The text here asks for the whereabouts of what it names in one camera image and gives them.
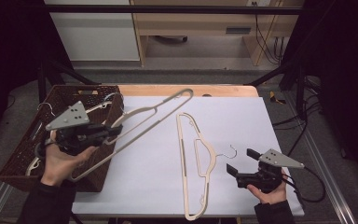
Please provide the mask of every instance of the hanger hook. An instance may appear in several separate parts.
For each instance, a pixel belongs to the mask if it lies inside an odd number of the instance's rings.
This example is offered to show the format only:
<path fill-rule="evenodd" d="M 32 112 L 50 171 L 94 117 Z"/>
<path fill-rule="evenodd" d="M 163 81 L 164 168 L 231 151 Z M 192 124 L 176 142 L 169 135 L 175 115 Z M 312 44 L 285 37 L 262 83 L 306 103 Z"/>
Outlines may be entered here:
<path fill-rule="evenodd" d="M 51 104 L 46 103 L 46 102 L 40 103 L 40 104 L 37 106 L 37 110 L 39 110 L 39 108 L 40 108 L 41 105 L 48 105 L 48 106 L 50 107 L 50 113 L 51 113 L 51 115 L 55 117 L 55 114 L 53 113 L 53 107 L 51 106 Z"/>
<path fill-rule="evenodd" d="M 123 94 L 121 94 L 121 92 L 112 92 L 112 93 L 107 94 L 107 95 L 103 98 L 103 102 L 101 103 L 101 108 L 106 108 L 106 105 L 103 105 L 103 103 L 105 103 L 105 102 L 107 101 L 107 99 L 109 99 L 109 97 L 111 97 L 111 96 L 113 96 L 113 95 L 120 95 L 120 96 L 121 96 L 121 100 L 124 102 L 124 96 L 123 96 Z M 125 113 L 123 106 L 121 107 L 121 112 L 123 112 L 123 114 Z"/>
<path fill-rule="evenodd" d="M 237 149 L 236 149 L 234 146 L 232 146 L 232 145 L 229 145 L 229 147 L 231 147 L 231 148 L 235 151 L 234 156 L 229 157 L 228 155 L 222 153 L 222 154 L 217 154 L 216 157 L 218 157 L 218 156 L 225 156 L 225 157 L 227 157 L 227 158 L 229 158 L 229 159 L 235 158 L 235 157 L 237 156 Z"/>

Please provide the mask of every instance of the sleeve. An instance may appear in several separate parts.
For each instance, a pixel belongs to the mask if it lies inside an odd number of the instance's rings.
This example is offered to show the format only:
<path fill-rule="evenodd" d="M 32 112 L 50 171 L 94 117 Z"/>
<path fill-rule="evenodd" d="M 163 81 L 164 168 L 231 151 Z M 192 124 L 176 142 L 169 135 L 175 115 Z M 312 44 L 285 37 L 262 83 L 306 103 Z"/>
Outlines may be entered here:
<path fill-rule="evenodd" d="M 38 182 L 28 195 L 17 223 L 69 223 L 76 185 L 68 180 L 58 187 Z"/>
<path fill-rule="evenodd" d="M 289 202 L 269 204 L 260 203 L 255 206 L 255 214 L 260 224 L 294 224 L 295 219 Z"/>

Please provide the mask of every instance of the white surface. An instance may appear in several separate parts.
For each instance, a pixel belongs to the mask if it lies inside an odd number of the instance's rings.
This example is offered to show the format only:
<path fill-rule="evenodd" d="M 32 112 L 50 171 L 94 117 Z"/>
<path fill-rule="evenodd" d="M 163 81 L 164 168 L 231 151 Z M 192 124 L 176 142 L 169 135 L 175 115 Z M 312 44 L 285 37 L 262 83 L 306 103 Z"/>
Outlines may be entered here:
<path fill-rule="evenodd" d="M 125 110 L 154 105 L 164 98 L 125 97 Z M 177 104 L 177 101 L 179 99 L 172 100 L 172 103 Z M 157 119 L 170 106 L 159 108 Z M 217 154 L 233 155 L 230 145 L 238 150 L 234 159 L 217 157 L 216 166 L 211 173 L 209 202 L 204 215 L 237 217 L 254 214 L 254 206 L 258 204 L 258 200 L 247 189 L 237 187 L 235 178 L 226 171 L 226 164 L 234 166 L 240 173 L 255 173 L 257 161 L 246 156 L 246 148 L 260 153 L 270 148 L 281 151 L 263 99 L 193 97 L 177 112 L 193 116 L 202 135 L 212 144 Z M 74 213 L 103 216 L 183 216 L 181 159 L 175 115 L 176 112 L 118 153 L 111 160 L 103 191 L 78 193 L 73 206 Z M 127 120 L 123 124 L 123 132 L 140 120 L 142 119 Z M 196 213 L 200 210 L 204 179 L 197 175 L 192 139 L 196 136 L 194 129 L 183 122 L 183 130 L 186 133 L 184 138 L 189 207 L 190 212 Z M 123 145 L 125 140 L 126 137 L 118 140 L 116 147 Z M 206 169 L 209 154 L 202 147 L 200 159 L 201 166 Z M 303 216 L 304 212 L 291 187 L 287 187 L 287 193 L 293 214 Z"/>
<path fill-rule="evenodd" d="M 128 5 L 125 0 L 45 0 L 46 4 Z M 130 13 L 50 13 L 71 61 L 139 61 Z"/>

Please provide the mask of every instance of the hand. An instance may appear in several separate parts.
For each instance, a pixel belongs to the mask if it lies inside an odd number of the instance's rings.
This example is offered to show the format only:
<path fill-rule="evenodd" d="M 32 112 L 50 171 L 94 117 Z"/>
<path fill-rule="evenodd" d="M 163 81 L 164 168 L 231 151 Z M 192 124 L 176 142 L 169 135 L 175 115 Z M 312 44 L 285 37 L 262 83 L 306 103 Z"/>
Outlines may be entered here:
<path fill-rule="evenodd" d="M 55 132 L 52 133 L 51 139 L 55 139 Z M 97 147 L 88 147 L 77 156 L 71 156 L 61 152 L 57 145 L 51 144 L 46 148 L 46 164 L 41 183 L 50 186 L 59 187 L 63 180 L 89 159 Z"/>
<path fill-rule="evenodd" d="M 283 178 L 287 179 L 286 173 L 282 169 Z M 275 204 L 280 203 L 286 200 L 286 183 L 282 181 L 280 186 L 278 186 L 272 192 L 265 194 L 260 191 L 257 187 L 253 185 L 248 185 L 246 188 L 251 191 L 251 193 L 260 200 L 261 203 Z"/>

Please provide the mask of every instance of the gray floor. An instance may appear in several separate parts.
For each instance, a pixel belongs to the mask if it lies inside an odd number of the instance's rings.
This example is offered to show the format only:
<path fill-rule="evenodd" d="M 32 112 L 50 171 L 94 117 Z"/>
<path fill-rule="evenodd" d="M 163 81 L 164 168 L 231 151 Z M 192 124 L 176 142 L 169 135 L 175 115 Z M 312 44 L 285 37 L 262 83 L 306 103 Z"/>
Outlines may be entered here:
<path fill-rule="evenodd" d="M 254 67 L 246 53 L 240 37 L 192 37 L 186 43 L 161 39 L 150 39 L 145 67 L 134 63 L 77 63 L 78 72 L 92 80 L 102 83 L 178 83 L 178 84 L 243 84 L 265 75 L 276 65 L 264 60 Z M 76 82 L 65 77 L 68 82 Z M 271 122 L 291 118 L 294 114 L 289 104 L 281 105 L 269 100 L 269 93 L 274 91 L 277 99 L 290 102 L 291 91 L 281 92 L 277 88 L 280 77 L 275 77 L 258 87 L 260 96 L 265 99 Z M 15 99 L 0 123 L 0 169 L 7 161 L 11 151 L 20 142 L 22 134 L 33 119 L 37 109 L 36 82 L 28 83 L 14 90 L 9 101 Z M 305 216 L 297 217 L 297 223 L 358 223 L 358 165 L 355 161 L 342 159 L 339 145 L 335 140 L 324 115 L 316 112 L 310 114 L 307 130 L 312 136 L 318 150 L 324 157 L 332 177 L 351 210 L 355 222 L 340 220 L 333 206 L 333 195 L 328 195 L 320 203 L 306 203 Z M 287 124 L 287 130 L 276 130 L 283 153 L 287 153 L 300 129 L 296 121 Z M 315 163 L 310 155 L 310 147 L 305 138 L 298 143 L 293 158 L 304 162 L 310 169 Z M 307 172 L 291 171 L 304 197 L 315 199 L 321 193 L 319 183 Z M 3 218 L 17 217 L 26 193 L 14 189 L 4 206 Z M 255 223 L 254 217 L 242 219 L 242 223 Z"/>

